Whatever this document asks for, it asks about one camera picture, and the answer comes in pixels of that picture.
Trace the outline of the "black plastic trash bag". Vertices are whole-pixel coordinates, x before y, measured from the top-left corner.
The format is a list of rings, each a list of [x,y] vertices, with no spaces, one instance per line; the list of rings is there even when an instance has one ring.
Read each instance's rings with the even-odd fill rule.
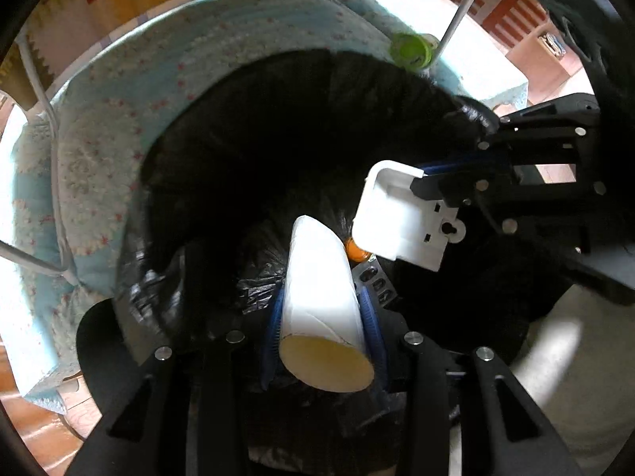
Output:
[[[376,162],[454,165],[496,130],[478,101],[366,54],[296,50],[243,65],[146,154],[118,309],[161,338],[217,332],[268,300],[298,216],[345,238]]]

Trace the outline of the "wooden shelf box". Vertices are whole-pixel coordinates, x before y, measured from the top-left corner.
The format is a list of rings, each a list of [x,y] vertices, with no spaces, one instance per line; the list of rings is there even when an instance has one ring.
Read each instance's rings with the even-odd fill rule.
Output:
[[[547,32],[556,36],[565,55],[556,57],[541,39]],[[593,94],[590,81],[577,54],[568,46],[551,21],[547,21],[522,39],[507,53],[507,58],[529,81],[527,100],[537,104],[558,97]]]

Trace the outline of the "white paper cup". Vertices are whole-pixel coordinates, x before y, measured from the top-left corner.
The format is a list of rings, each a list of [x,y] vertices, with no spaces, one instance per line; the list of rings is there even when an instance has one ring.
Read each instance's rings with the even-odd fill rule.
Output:
[[[375,378],[344,246],[307,215],[293,225],[279,356],[293,376],[327,392],[362,391]]]

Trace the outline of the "light blue floral cushion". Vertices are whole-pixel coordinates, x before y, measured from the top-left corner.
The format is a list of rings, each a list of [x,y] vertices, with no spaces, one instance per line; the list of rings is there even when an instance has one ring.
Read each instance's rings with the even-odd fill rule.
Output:
[[[1,336],[21,396],[65,412],[58,389],[80,371],[81,320],[94,305],[116,300],[142,162],[192,102],[243,65],[276,54],[355,52],[395,65],[389,48],[366,19],[328,0],[195,0],[103,50],[58,92],[56,160],[43,117],[3,140],[2,230],[14,246],[57,264],[55,167],[78,282],[2,265]]]

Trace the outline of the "white metal chair frame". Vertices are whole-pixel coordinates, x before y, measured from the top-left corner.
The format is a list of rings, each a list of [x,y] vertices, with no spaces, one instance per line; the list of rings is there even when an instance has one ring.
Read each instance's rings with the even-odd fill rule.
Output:
[[[41,111],[42,111],[40,114],[35,113],[35,115],[33,116],[35,118],[43,117],[44,123],[47,124],[48,127],[50,127],[50,138],[52,141],[52,146],[50,147],[50,153],[52,153],[52,160],[56,160],[57,159],[56,140],[57,140],[58,128],[59,128],[58,116],[55,110],[53,109],[52,103],[50,103],[50,99],[48,98],[49,93],[47,92],[48,89],[50,89],[51,91],[53,91],[50,94],[54,95],[55,88],[53,87],[53,84],[48,89],[44,88],[39,78],[37,68],[35,68],[35,61],[33,60],[33,55],[31,54],[31,50],[28,44],[28,39],[27,39],[27,30],[28,30],[26,25],[27,17],[29,16],[30,12],[35,9],[35,6],[37,5],[37,1],[39,0],[27,1],[27,6],[23,10],[19,11],[18,13],[19,16],[17,14],[13,16],[13,17],[18,17],[17,25],[11,25],[11,26],[6,25],[6,29],[1,30],[6,32],[11,32],[9,33],[9,40],[12,39],[11,34],[14,32],[16,33],[16,37],[13,38],[13,41],[8,40],[9,42],[6,42],[4,41],[4,39],[2,40],[4,41],[4,43],[1,44],[1,61],[4,59],[4,57],[6,57],[6,53],[8,52],[10,46],[13,43],[15,43],[19,50],[19,56],[21,56],[21,62],[23,63],[29,83],[33,91],[35,92],[35,97],[37,97],[38,106],[41,108]],[[456,9],[452,17],[452,21],[449,21],[449,24],[446,25],[446,29],[443,30],[443,37],[441,38],[441,41],[437,45],[437,50],[435,50],[435,56],[434,56],[434,60],[432,61],[433,63],[432,65],[435,65],[435,63],[437,63],[437,59],[442,58],[441,56],[448,49],[450,41],[454,36],[454,33],[456,32],[456,30],[458,30],[458,25],[461,24],[464,17],[468,14],[468,11],[471,5],[475,1],[476,0],[460,0],[460,2],[458,3],[458,8]],[[143,15],[139,16],[138,18],[134,18],[132,21],[129,21],[124,26],[121,26],[118,29],[115,29],[113,32],[111,32],[109,36],[110,38],[109,44],[115,41],[116,39],[118,39],[120,36],[124,36],[125,33],[127,33],[127,31],[133,30],[133,28],[136,28],[136,26],[141,25],[142,24],[141,17],[150,18],[154,15],[158,15],[162,13],[163,12],[162,9],[167,8],[168,3],[170,2],[172,2],[172,0],[162,3],[160,6],[157,6],[157,8],[146,11]],[[97,46],[106,47],[108,45],[103,45],[102,43],[98,42],[97,44],[94,44],[92,47],[89,47],[84,54],[87,55],[92,52],[97,53]],[[67,73],[67,71],[71,73],[72,71],[71,68],[73,68],[73,65],[79,65],[81,60],[80,57],[75,59],[71,63],[70,67],[65,69],[64,72],[62,72],[62,75],[59,75],[57,77],[56,80],[58,80],[58,82],[62,81],[62,76],[65,73]],[[32,106],[31,109],[23,109],[23,111],[30,112],[30,111],[33,111],[36,107],[37,106]],[[57,261],[57,264],[53,262],[44,261],[43,259],[37,258],[35,255],[32,255],[32,253],[27,253],[26,250],[21,250],[17,246],[9,246],[9,244],[3,243],[3,242],[1,242],[1,257],[11,260],[15,262],[16,264],[21,265],[22,267],[29,268],[29,270],[31,271],[48,275],[50,277],[61,276],[67,282],[69,282],[69,284],[77,286],[78,282],[77,282],[77,276],[75,275],[74,261],[72,258],[72,253],[68,243],[67,235],[65,235],[65,227],[62,224],[62,219],[60,218],[60,216],[62,215],[60,215],[60,204],[58,202],[58,197],[57,197],[58,190],[56,188],[56,185],[58,182],[58,176],[57,176],[56,170],[57,169],[54,167],[53,175],[52,175],[52,183],[50,183],[50,185],[52,185],[52,191],[53,191],[52,215],[54,220],[57,220],[57,223],[55,223],[55,227],[56,227],[55,230],[57,234],[56,246],[59,251],[57,255],[59,258],[59,261]]]

